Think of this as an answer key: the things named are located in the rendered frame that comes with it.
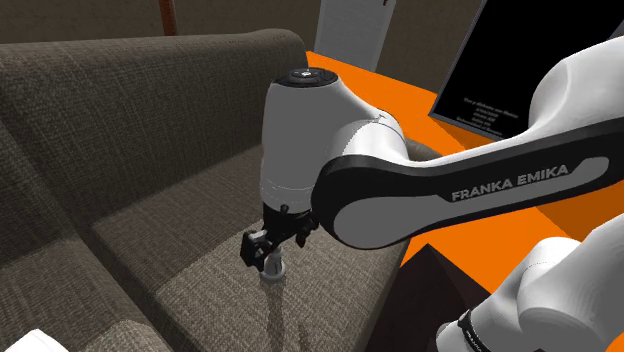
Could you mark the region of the dark robot stand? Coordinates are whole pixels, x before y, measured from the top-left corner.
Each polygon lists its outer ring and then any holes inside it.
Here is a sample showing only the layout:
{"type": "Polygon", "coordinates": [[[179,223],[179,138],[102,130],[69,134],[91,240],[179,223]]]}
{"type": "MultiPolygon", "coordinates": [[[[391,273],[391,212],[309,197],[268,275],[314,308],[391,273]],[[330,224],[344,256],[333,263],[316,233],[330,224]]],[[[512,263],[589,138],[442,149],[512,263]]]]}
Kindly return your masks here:
{"type": "Polygon", "coordinates": [[[427,244],[398,270],[365,352],[438,352],[438,328],[489,296],[427,244]]]}

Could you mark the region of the black flat screen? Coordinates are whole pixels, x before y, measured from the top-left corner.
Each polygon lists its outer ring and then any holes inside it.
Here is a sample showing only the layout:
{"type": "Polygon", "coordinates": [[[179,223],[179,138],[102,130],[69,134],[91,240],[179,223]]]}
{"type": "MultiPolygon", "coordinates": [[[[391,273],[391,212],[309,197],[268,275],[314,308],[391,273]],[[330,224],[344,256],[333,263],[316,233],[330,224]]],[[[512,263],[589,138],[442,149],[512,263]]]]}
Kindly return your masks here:
{"type": "Polygon", "coordinates": [[[546,73],[622,22],[624,0],[483,0],[430,115],[493,140],[518,135],[546,73]]]}

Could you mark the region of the small white bottle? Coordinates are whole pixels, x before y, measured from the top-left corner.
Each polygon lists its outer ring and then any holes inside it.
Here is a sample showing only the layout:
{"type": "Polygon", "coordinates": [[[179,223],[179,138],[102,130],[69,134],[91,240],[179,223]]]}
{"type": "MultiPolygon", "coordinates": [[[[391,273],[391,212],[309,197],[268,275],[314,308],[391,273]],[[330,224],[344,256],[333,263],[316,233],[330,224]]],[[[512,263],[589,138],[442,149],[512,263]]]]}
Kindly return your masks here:
{"type": "Polygon", "coordinates": [[[283,250],[281,247],[277,247],[266,257],[264,270],[260,273],[260,277],[267,282],[276,282],[284,277],[285,272],[283,250]]]}

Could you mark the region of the white door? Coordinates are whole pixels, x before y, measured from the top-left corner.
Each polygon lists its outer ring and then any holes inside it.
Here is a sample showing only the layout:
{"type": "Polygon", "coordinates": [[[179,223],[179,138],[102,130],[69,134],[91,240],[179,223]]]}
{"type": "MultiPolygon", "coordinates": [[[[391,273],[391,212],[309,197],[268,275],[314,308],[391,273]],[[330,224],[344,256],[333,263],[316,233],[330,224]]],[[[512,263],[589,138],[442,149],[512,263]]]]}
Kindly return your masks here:
{"type": "Polygon", "coordinates": [[[397,0],[321,0],[314,52],[375,72],[397,0]]]}

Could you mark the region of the white flat object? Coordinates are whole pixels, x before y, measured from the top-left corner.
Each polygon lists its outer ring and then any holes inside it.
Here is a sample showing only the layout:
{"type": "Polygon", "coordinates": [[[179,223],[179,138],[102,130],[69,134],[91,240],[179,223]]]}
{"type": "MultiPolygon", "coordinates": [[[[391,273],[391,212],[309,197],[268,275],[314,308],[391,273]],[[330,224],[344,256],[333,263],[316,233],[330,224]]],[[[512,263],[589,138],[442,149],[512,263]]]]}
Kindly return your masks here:
{"type": "Polygon", "coordinates": [[[57,340],[40,329],[34,329],[19,338],[4,352],[69,352],[57,340]]]}

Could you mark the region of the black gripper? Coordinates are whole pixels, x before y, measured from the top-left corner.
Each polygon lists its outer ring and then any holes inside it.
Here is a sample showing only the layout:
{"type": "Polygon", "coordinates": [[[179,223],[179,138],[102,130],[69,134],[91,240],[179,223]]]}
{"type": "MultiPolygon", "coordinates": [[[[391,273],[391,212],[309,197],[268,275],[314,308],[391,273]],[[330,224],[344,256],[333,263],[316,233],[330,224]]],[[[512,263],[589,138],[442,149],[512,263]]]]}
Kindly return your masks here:
{"type": "Polygon", "coordinates": [[[304,247],[310,233],[318,227],[319,222],[311,209],[289,213],[287,205],[275,210],[264,203],[263,230],[248,230],[243,233],[240,257],[247,267],[254,266],[259,272],[263,272],[265,260],[274,251],[274,245],[295,237],[296,244],[304,247]]]}

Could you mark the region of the brown wooden pole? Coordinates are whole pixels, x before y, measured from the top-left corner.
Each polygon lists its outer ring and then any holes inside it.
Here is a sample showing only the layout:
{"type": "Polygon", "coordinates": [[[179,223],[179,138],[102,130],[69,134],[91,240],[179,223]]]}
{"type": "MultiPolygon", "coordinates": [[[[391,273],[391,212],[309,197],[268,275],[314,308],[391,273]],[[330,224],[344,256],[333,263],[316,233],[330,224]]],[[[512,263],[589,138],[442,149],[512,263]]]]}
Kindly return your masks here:
{"type": "Polygon", "coordinates": [[[158,0],[163,33],[165,36],[177,35],[177,23],[174,0],[158,0]]]}

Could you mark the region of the brown fabric sofa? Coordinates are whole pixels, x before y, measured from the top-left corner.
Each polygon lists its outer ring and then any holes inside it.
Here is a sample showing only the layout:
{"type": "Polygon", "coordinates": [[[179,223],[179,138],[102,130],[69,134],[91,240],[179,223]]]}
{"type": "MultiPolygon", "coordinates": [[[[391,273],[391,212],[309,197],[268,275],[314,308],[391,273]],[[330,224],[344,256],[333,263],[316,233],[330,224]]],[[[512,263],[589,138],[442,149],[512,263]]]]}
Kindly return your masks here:
{"type": "Polygon", "coordinates": [[[402,246],[323,231],[269,283],[262,115],[293,32],[0,45],[0,352],[365,352],[402,246]]]}

